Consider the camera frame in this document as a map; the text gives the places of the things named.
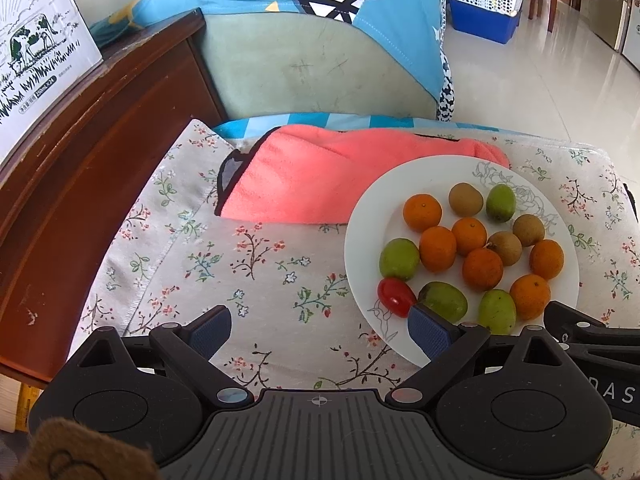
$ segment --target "blue and white checkered cloth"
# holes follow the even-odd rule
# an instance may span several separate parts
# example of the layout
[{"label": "blue and white checkered cloth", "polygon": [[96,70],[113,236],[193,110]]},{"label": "blue and white checkered cloth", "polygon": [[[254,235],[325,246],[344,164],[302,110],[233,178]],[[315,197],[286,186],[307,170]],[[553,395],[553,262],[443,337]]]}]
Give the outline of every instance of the blue and white checkered cloth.
[{"label": "blue and white checkered cloth", "polygon": [[309,124],[333,131],[364,130],[366,128],[450,128],[452,130],[469,129],[508,132],[492,126],[479,126],[467,123],[446,123],[430,119],[404,118],[371,115],[327,114],[322,112],[281,114],[249,119],[238,119],[216,126],[214,131],[223,139],[249,139],[261,137],[269,130],[285,124]]}]

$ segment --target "wooden bed frame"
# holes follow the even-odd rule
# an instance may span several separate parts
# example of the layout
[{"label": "wooden bed frame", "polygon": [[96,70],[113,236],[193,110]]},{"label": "wooden bed frame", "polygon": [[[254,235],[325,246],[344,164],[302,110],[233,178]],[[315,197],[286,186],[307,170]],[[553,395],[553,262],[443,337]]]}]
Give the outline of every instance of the wooden bed frame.
[{"label": "wooden bed frame", "polygon": [[193,44],[203,27],[194,10],[109,47],[0,170],[0,374],[49,383],[162,156],[191,118],[226,120]]}]

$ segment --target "tomato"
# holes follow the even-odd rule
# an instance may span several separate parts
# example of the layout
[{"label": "tomato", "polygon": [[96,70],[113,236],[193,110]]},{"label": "tomato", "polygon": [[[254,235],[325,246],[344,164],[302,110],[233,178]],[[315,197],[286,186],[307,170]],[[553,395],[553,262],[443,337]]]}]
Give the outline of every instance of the tomato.
[{"label": "tomato", "polygon": [[378,299],[393,314],[400,317],[407,317],[409,309],[418,303],[409,285],[398,278],[383,278],[378,283]]}]

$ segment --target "orange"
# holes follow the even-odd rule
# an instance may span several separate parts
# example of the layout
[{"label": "orange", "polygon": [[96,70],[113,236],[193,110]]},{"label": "orange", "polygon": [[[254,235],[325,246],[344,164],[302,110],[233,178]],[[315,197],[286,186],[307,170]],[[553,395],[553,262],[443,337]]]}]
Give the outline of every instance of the orange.
[{"label": "orange", "polygon": [[545,307],[551,301],[551,289],[544,278],[535,274],[526,274],[519,277],[509,291],[518,317],[527,321],[535,319],[545,311]]},{"label": "orange", "polygon": [[421,233],[440,223],[442,207],[431,195],[413,195],[404,203],[402,218],[411,229]]},{"label": "orange", "polygon": [[558,242],[554,240],[541,240],[533,246],[529,255],[529,268],[531,272],[552,280],[564,267],[564,252]]},{"label": "orange", "polygon": [[485,247],[471,251],[462,263],[462,278],[478,292],[491,290],[498,285],[503,272],[500,256]]},{"label": "orange", "polygon": [[474,249],[486,245],[486,229],[476,218],[461,218],[451,228],[456,237],[458,254],[467,256]]},{"label": "orange", "polygon": [[456,261],[456,237],[446,227],[431,227],[423,232],[419,249],[422,264],[436,274]]}]

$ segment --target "white tiled floor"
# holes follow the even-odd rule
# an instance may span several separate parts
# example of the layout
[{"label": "white tiled floor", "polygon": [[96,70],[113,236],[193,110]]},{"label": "white tiled floor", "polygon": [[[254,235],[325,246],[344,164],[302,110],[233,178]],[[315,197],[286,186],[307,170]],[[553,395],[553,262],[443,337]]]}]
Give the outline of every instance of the white tiled floor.
[{"label": "white tiled floor", "polygon": [[529,21],[501,45],[447,27],[454,120],[586,142],[606,150],[640,197],[640,72],[558,4],[556,28]]}]

